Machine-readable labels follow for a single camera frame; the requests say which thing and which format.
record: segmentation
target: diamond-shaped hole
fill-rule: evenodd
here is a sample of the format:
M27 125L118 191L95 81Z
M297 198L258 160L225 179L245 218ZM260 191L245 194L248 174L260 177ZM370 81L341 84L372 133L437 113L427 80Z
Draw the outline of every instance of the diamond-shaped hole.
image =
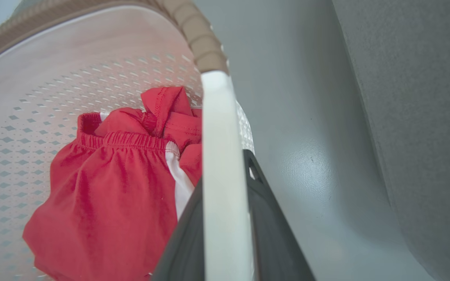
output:
M2 140L3 142L6 142L6 143L13 141L13 139L11 139L9 137L5 137L4 139L0 139L0 140Z
M7 171L2 171L0 173L0 176L8 176L8 175L9 175L9 173Z
M9 184L7 184L7 183L0 183L0 187L2 189L5 189L5 188L9 187Z
M1 211L6 211L6 210L8 210L8 209L9 209L8 206L1 206L1 207L0 207L0 210L1 210Z

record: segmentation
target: black plastic part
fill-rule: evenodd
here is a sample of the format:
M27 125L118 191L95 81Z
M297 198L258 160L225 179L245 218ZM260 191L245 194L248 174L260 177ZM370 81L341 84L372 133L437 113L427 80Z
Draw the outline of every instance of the black plastic part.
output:
M248 150L243 154L252 219L255 280L315 281L255 156ZM152 281L205 280L202 219L201 179L166 245Z
M152 274L152 281L204 280L202 178Z

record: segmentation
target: tan basket rim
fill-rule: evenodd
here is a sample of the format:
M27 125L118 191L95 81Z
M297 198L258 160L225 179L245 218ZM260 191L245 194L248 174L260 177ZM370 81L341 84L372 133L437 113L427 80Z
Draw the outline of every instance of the tan basket rim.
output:
M50 27L122 5L149 7L174 23L191 43L194 63L201 73L215 70L229 73L220 41L191 0L42 0L0 25L0 54Z

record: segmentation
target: laundry basket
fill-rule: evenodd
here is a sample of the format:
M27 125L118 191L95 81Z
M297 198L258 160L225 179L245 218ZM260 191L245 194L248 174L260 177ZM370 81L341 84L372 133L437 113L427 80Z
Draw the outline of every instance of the laundry basket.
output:
M21 236L77 116L143 108L143 91L179 85L204 103L205 231L218 239L206 241L207 274L222 255L235 256L230 276L250 274L241 149L254 146L207 20L188 0L44 0L0 26L0 281L49 279Z

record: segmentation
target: red clothing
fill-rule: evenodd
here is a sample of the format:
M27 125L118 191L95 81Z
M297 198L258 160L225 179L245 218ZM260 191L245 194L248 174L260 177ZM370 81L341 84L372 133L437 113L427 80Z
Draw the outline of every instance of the red clothing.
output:
M52 162L50 198L23 238L56 280L149 279L201 176L200 112L183 88L141 97L147 112L80 115Z

